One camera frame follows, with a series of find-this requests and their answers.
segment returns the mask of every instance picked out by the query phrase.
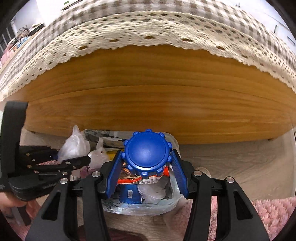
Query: blue gripper pad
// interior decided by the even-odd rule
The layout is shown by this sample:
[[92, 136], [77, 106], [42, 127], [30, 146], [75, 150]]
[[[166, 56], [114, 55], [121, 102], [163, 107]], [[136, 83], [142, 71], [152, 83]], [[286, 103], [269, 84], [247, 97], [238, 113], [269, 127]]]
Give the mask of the blue gripper pad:
[[189, 195], [189, 191], [187, 188], [187, 178], [181, 168], [179, 159], [178, 159], [175, 152], [176, 152], [175, 149], [171, 152], [171, 157], [172, 157], [171, 164], [172, 164], [172, 168], [173, 168], [176, 180], [177, 180], [177, 184], [178, 184], [180, 193], [183, 194], [184, 197], [186, 198]]
[[112, 170], [110, 171], [110, 174], [107, 178], [107, 185], [106, 185], [106, 196], [107, 198], [110, 198], [111, 195], [115, 193], [115, 188], [117, 185], [117, 181], [122, 169], [123, 165], [123, 159], [121, 158], [122, 152], [115, 156], [116, 160], [112, 167]]

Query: lace trim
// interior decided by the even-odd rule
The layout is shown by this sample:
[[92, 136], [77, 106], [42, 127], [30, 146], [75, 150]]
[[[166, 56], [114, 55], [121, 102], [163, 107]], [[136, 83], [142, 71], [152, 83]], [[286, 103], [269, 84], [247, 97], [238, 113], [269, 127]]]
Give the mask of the lace trim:
[[38, 52], [4, 87], [1, 101], [46, 70], [72, 57], [127, 45], [169, 44], [184, 49], [207, 50], [270, 73], [296, 92], [295, 72], [284, 59], [254, 38], [204, 17], [180, 12], [145, 11], [94, 19], [65, 31]]

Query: person's hand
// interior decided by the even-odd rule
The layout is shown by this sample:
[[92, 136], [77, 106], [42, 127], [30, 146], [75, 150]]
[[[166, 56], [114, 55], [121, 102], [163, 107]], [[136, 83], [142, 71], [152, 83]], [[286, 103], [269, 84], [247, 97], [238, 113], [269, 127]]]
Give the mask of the person's hand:
[[26, 202], [23, 202], [12, 193], [0, 192], [0, 209], [2, 213], [6, 216], [11, 216], [12, 207], [23, 207], [26, 205]]

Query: checkered tablecloth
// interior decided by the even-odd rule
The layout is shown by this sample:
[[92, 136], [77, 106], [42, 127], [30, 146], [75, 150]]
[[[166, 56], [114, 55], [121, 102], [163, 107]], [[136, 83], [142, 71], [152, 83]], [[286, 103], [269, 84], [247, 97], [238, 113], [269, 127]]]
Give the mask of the checkered tablecloth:
[[84, 0], [79, 6], [64, 11], [25, 46], [12, 66], [6, 70], [1, 79], [0, 91], [39, 51], [65, 31], [87, 21], [112, 14], [149, 10], [190, 13], [226, 24], [263, 44], [286, 62], [293, 71], [296, 71], [295, 55], [282, 40], [269, 32], [251, 15], [222, 2], [215, 0]]

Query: blue lid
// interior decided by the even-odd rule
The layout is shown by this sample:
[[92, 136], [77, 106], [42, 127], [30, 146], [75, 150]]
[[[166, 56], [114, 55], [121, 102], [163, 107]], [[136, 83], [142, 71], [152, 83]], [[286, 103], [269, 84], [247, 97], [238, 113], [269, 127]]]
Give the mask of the blue lid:
[[135, 132], [130, 140], [124, 142], [122, 158], [131, 173], [141, 175], [143, 179], [163, 175], [163, 168], [172, 160], [172, 144], [164, 137], [161, 132], [147, 129], [144, 132]]

